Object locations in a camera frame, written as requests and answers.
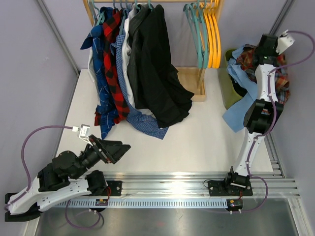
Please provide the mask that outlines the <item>teal plastic hanger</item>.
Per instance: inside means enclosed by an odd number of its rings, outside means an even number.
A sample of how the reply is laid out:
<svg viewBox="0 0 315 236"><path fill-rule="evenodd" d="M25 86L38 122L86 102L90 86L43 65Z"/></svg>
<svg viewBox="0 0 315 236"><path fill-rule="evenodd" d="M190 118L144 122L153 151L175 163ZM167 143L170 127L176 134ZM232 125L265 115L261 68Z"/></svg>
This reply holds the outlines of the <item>teal plastic hanger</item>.
<svg viewBox="0 0 315 236"><path fill-rule="evenodd" d="M198 68L203 67L203 53L202 44L199 28L199 18L197 16L197 5L194 2L187 3L183 7L183 12L185 13L186 19L189 24L189 28L193 37L193 42L197 54L197 66Z"/></svg>

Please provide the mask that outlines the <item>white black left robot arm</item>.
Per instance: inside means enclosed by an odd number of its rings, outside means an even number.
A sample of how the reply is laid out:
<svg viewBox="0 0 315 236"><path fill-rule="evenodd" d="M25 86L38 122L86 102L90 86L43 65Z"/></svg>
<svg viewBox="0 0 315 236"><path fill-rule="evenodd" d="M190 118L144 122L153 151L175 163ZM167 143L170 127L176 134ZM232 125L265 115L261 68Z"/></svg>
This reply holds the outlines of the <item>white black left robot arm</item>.
<svg viewBox="0 0 315 236"><path fill-rule="evenodd" d="M94 135L80 155L66 150L38 172L36 178L19 193L7 193L6 222L26 222L62 202L80 196L100 196L108 188L104 173L89 169L99 161L116 164L131 146L121 141L107 141Z"/></svg>

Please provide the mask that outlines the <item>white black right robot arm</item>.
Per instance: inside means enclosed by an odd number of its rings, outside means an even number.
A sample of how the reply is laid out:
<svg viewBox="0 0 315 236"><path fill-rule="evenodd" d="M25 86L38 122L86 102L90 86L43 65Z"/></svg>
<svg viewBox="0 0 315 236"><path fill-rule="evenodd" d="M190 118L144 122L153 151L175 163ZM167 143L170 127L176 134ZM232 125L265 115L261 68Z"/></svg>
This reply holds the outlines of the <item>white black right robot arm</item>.
<svg viewBox="0 0 315 236"><path fill-rule="evenodd" d="M255 76L258 85L257 99L244 117L245 136L235 164L223 180L209 180L211 197L252 196L251 168L259 145L273 129L284 106L278 102L275 87L277 57L288 49L294 40L288 33L279 37L262 35L254 51Z"/></svg>

